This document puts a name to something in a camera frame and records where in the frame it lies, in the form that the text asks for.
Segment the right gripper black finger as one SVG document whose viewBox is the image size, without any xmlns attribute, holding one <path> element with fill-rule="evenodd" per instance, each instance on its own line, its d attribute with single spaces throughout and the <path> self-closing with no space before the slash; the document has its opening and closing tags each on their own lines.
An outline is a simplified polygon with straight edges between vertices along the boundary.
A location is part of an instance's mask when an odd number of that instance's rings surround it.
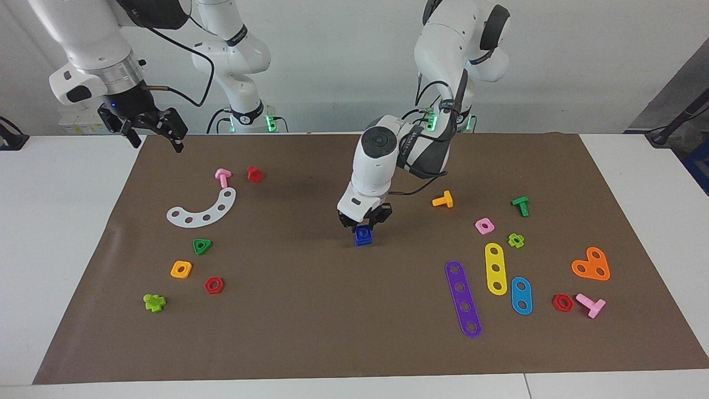
<svg viewBox="0 0 709 399">
<path fill-rule="evenodd" d="M 139 149 L 142 144 L 142 140 L 138 136 L 137 132 L 132 126 L 131 122 L 124 122 L 121 126 L 121 135 L 129 141 L 132 147 Z"/>
<path fill-rule="evenodd" d="M 169 107 L 162 114 L 162 136 L 167 138 L 172 144 L 175 152 L 180 154 L 184 149 L 182 143 L 188 132 L 187 125 L 182 120 L 179 112 L 174 107 Z"/>
</svg>

